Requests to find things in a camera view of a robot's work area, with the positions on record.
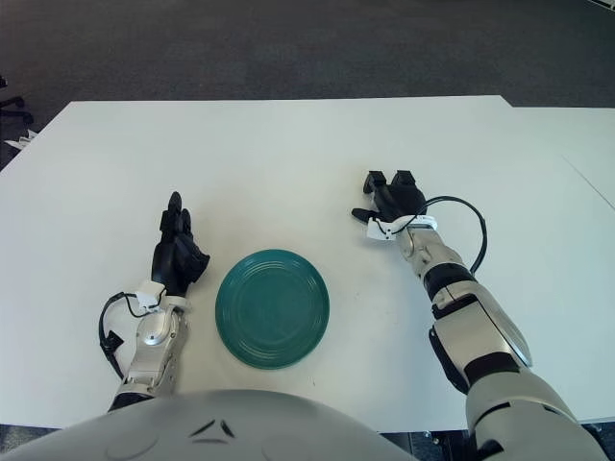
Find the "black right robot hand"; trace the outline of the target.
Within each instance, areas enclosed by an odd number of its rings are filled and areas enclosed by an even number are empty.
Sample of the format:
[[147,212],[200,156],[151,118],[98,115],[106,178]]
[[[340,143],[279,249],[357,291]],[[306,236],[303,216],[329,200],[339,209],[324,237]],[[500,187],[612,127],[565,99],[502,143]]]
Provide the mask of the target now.
[[372,196],[373,209],[356,207],[351,211],[352,216],[363,224],[367,224],[370,218],[393,223],[400,217],[419,214],[426,203],[423,192],[408,170],[398,170],[391,182],[382,171],[370,171],[363,193]]

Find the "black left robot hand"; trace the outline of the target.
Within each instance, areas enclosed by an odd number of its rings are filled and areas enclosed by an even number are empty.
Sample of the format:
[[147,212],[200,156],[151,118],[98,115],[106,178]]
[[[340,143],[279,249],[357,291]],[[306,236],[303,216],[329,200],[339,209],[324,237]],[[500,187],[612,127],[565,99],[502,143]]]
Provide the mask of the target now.
[[210,256],[194,240],[191,216],[183,207],[181,194],[174,191],[160,221],[160,242],[153,255],[151,280],[166,289],[167,296],[185,297],[190,284],[206,271]]

